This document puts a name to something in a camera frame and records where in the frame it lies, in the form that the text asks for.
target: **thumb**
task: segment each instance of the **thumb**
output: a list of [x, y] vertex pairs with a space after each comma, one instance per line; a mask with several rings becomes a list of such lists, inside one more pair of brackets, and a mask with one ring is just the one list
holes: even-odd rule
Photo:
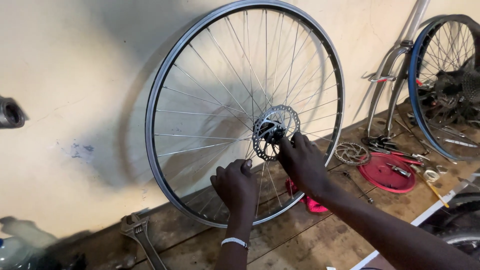
[[240, 171], [243, 175], [250, 177], [252, 175], [252, 173], [250, 172], [251, 168], [252, 168], [252, 160], [246, 160], [241, 165]]

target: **cream wall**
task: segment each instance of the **cream wall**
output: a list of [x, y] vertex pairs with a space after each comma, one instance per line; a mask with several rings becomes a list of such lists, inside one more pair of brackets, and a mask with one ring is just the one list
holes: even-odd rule
[[[34, 221], [56, 237], [97, 231], [167, 200], [144, 146], [148, 93], [181, 28], [228, 0], [0, 2], [0, 95], [29, 120], [0, 130], [0, 217]], [[343, 65], [344, 126], [396, 41], [414, 0], [292, 0], [330, 36]], [[432, 0], [425, 18], [480, 3]], [[387, 95], [378, 111], [385, 110]]]

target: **pink rag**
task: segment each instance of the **pink rag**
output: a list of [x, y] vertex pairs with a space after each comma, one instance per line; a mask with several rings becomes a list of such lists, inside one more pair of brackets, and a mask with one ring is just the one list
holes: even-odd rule
[[[295, 186], [295, 184], [293, 183], [293, 181], [290, 180], [290, 178], [285, 180], [285, 187], [287, 188], [288, 194], [290, 196], [292, 196], [292, 194], [295, 194], [298, 191], [297, 186]], [[308, 196], [304, 196], [303, 198], [300, 199], [300, 201], [307, 205], [307, 208], [310, 212], [320, 213], [320, 212], [328, 211], [327, 208], [317, 203], [316, 201], [314, 201], [312, 198]]]

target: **red-handled pliers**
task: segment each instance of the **red-handled pliers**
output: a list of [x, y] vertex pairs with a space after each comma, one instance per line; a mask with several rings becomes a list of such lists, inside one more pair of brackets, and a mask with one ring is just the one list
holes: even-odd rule
[[388, 151], [388, 150], [381, 149], [381, 148], [378, 148], [378, 147], [369, 147], [368, 149], [370, 149], [371, 151], [374, 151], [374, 152], [379, 152], [379, 153], [384, 153], [384, 154], [388, 154], [388, 155], [398, 156], [398, 159], [401, 160], [402, 162], [405, 162], [405, 163], [410, 163], [410, 164], [415, 164], [415, 165], [420, 165], [420, 166], [425, 165], [424, 163], [422, 163], [420, 161], [417, 161], [417, 160], [411, 160], [411, 159], [403, 158], [403, 157], [410, 157], [409, 155], [406, 155], [404, 153], [395, 152], [395, 151]]

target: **wooden workbench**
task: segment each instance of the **wooden workbench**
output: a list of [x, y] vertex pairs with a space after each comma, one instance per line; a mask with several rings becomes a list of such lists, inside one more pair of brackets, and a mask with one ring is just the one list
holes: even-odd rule
[[[340, 142], [360, 143], [364, 128], [365, 125], [344, 129]], [[413, 130], [424, 138], [417, 127]], [[396, 134], [393, 141], [400, 150], [413, 153], [425, 151], [395, 122], [393, 132]], [[454, 165], [435, 152], [428, 157], [449, 169], [449, 173], [434, 184], [443, 196], [480, 167], [480, 162], [459, 162]], [[341, 164], [336, 158], [332, 158], [327, 168], [334, 182], [360, 197], [360, 191], [351, 181], [342, 174], [332, 172], [348, 170], [359, 186], [374, 199], [375, 207], [407, 222], [412, 222], [438, 200], [422, 181], [417, 181], [414, 189], [408, 193], [395, 194], [370, 184], [355, 167]], [[152, 214], [149, 224], [150, 239], [170, 270], [212, 269], [224, 234], [225, 229], [209, 228], [190, 220], [170, 204]], [[337, 269], [350, 269], [374, 251], [367, 241], [338, 217], [330, 212], [309, 213], [302, 203], [297, 203], [270, 221], [254, 226], [250, 242], [248, 269], [252, 270], [325, 269], [325, 266], [331, 265]], [[137, 265], [133, 269], [150, 269], [142, 251], [138, 252]]]

